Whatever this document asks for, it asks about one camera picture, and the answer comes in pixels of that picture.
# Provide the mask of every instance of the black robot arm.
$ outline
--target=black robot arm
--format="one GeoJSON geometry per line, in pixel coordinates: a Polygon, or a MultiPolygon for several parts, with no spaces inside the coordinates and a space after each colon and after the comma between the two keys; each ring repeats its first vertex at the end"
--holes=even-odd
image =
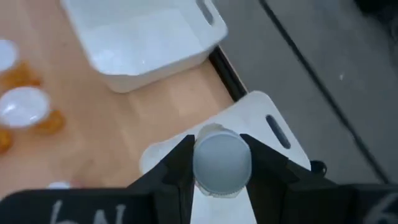
{"type": "MultiPolygon", "coordinates": [[[[395,185],[337,185],[247,134],[257,223],[398,223],[395,185]]],[[[186,136],[126,189],[28,190],[0,203],[0,223],[188,224],[195,137],[186,136]]]]}

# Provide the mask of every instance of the white lid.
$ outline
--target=white lid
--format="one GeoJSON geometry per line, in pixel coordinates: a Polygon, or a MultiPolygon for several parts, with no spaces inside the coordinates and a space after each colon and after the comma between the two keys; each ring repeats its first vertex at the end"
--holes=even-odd
{"type": "Polygon", "coordinates": [[[0,72],[10,69],[17,60],[17,45],[11,40],[0,39],[0,72]]]}
{"type": "Polygon", "coordinates": [[[7,91],[0,98],[0,123],[10,128],[24,128],[37,124],[50,112],[47,94],[37,88],[19,87],[7,91]]]}
{"type": "Polygon", "coordinates": [[[68,182],[52,182],[47,186],[48,189],[70,189],[71,185],[68,182]]]}
{"type": "Polygon", "coordinates": [[[236,196],[249,182],[251,168],[249,146],[232,131],[212,132],[195,144],[193,174],[204,194],[236,196]]]}

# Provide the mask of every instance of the wooden tabletop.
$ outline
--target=wooden tabletop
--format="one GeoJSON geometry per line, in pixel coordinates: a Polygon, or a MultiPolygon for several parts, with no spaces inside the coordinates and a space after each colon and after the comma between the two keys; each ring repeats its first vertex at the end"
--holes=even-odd
{"type": "Polygon", "coordinates": [[[58,0],[1,0],[0,38],[19,45],[67,118],[53,136],[16,133],[0,156],[0,197],[58,180],[127,186],[140,177],[148,145],[233,103],[209,61],[127,94],[111,92],[88,65],[58,0]]]}

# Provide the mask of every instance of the white tray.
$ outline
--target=white tray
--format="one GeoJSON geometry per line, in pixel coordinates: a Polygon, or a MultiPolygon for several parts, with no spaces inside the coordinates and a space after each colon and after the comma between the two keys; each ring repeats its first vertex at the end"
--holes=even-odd
{"type": "MultiPolygon", "coordinates": [[[[140,170],[143,174],[151,170],[163,157],[165,157],[186,135],[197,136],[202,126],[210,123],[222,124],[224,127],[237,133],[246,133],[259,141],[267,144],[279,153],[288,157],[298,165],[310,170],[310,161],[299,142],[287,126],[283,117],[278,112],[272,100],[259,91],[249,93],[235,105],[224,110],[220,114],[210,118],[192,129],[174,136],[173,138],[153,144],[143,153],[140,160],[140,170]],[[266,116],[272,115],[280,126],[282,132],[290,143],[290,149],[286,149],[272,132],[266,116]]],[[[246,189],[236,198],[213,198],[204,196],[195,187],[192,208],[192,224],[229,223],[229,224],[253,224],[256,222],[246,189]]]]}
{"type": "Polygon", "coordinates": [[[211,0],[61,0],[91,66],[124,93],[202,63],[226,36],[211,0]]]}

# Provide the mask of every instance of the white plastic bin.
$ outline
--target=white plastic bin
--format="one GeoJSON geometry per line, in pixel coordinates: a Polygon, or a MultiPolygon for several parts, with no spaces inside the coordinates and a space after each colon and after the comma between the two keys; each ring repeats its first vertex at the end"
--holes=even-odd
{"type": "Polygon", "coordinates": [[[125,93],[202,63],[227,35],[211,0],[61,0],[93,68],[125,93]]]}

